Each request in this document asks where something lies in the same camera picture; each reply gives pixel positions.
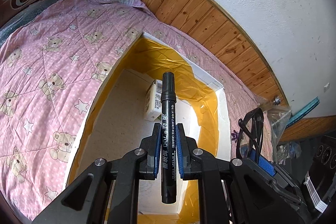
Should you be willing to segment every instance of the black marker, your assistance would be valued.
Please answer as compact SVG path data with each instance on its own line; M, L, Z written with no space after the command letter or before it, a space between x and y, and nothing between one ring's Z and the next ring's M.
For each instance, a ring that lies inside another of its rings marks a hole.
M176 148L175 148L175 80L172 72L162 77L162 165L161 197L162 202L176 202Z

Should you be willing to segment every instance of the blue gripper pad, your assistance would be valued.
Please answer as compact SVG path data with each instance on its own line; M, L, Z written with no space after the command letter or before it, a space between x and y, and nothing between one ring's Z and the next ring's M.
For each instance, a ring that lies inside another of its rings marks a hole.
M252 160L255 159L255 150L254 149L252 149L252 151L251 151L251 159ZM263 170L265 170L271 176L275 175L275 171L274 171L273 165L268 160L266 160L263 156L261 156L261 155L260 155L260 158L259 158L259 166L261 168L263 168Z
M181 149L181 138L178 126L175 125L176 132L176 152L177 152L177 162L178 162L178 171L180 173L180 177L183 179L184 177L184 167L183 167L183 155Z
M158 177L159 173L159 165L160 165L160 152L161 152L161 130L162 127L160 126L159 129L159 136L157 138L156 147L155 147L155 166L154 166L154 177Z

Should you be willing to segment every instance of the open box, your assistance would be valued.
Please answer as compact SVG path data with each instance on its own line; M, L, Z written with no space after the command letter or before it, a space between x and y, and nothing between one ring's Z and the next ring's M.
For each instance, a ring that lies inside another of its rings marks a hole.
M146 91L153 79L161 80L166 71L175 75L177 123L183 123L185 134L195 138L198 147L230 160L230 121L222 84L167 44L142 33L115 63L86 114L73 144L63 188L96 158L121 158L152 134L155 121L143 118ZM177 177L174 204L161 203L160 173L155 181L140 181L138 223L163 219L191 223L199 219L197 182Z

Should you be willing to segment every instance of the barcode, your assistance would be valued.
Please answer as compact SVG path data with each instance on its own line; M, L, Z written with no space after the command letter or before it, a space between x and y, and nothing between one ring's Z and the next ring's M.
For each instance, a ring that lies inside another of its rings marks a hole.
M159 100L155 100L155 106L154 106L154 108L160 109L160 107L161 107L161 102Z
M162 83L156 82L156 92L162 93Z

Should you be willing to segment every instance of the wall outlet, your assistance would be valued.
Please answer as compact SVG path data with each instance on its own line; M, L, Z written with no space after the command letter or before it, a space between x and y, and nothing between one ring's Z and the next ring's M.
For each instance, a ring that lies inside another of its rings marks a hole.
M328 83L324 86L324 92L326 92L329 88L330 88L330 83Z

